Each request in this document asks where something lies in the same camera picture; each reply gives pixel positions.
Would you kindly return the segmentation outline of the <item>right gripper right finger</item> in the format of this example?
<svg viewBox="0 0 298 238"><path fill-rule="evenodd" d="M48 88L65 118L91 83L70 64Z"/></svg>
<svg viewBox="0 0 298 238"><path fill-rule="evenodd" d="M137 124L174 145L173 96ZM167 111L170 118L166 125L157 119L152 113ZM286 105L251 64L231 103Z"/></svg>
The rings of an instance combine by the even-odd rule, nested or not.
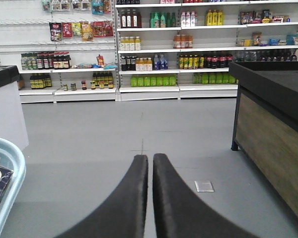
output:
<svg viewBox="0 0 298 238"><path fill-rule="evenodd" d="M153 207L158 238L253 238L202 201L167 155L153 156Z"/></svg>

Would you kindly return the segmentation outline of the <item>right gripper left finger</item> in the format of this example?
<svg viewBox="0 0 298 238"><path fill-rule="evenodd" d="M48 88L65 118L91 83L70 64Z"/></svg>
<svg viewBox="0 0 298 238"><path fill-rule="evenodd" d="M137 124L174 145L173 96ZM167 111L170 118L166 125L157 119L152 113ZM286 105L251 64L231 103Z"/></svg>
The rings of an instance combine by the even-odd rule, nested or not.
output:
<svg viewBox="0 0 298 238"><path fill-rule="evenodd" d="M148 157L135 155L120 183L103 203L58 237L142 238L146 223L148 172Z"/></svg>

